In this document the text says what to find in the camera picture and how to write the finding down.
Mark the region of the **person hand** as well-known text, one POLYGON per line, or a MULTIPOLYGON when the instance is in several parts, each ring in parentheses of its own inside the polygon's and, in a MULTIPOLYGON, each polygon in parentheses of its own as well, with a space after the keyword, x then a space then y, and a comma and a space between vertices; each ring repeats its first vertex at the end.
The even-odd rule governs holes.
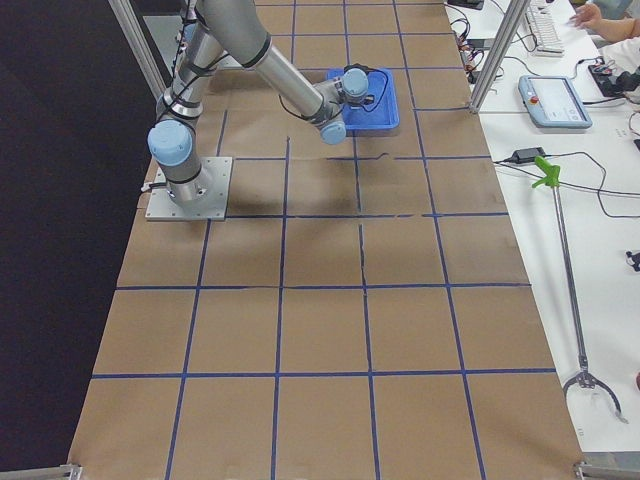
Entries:
POLYGON ((603 17, 599 6, 593 3, 586 3, 576 8, 575 13, 569 19, 569 23, 576 28, 597 31, 602 20, 603 17))

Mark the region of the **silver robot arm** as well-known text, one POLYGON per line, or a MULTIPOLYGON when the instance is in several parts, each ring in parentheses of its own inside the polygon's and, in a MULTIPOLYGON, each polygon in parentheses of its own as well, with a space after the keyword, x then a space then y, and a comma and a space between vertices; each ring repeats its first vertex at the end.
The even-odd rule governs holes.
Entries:
POLYGON ((344 107, 372 100, 369 70, 361 64, 345 67, 332 80, 311 83, 274 45, 252 1, 188 1, 184 14, 193 32, 183 36, 186 48, 176 55, 172 82, 158 99, 156 124, 147 137, 168 195, 177 205, 203 199, 212 183, 196 152, 195 128, 207 80, 224 59, 256 72, 282 104, 292 106, 291 115, 316 127, 330 145, 346 137, 344 107))

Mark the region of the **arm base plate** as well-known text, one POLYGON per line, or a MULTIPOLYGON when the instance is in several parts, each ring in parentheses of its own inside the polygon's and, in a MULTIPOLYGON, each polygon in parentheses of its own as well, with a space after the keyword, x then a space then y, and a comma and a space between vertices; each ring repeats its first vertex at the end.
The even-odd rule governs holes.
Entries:
POLYGON ((200 157, 197 178, 186 184, 168 182, 160 167, 150 190, 145 218, 149 221, 224 221, 232 177, 231 157, 200 157))

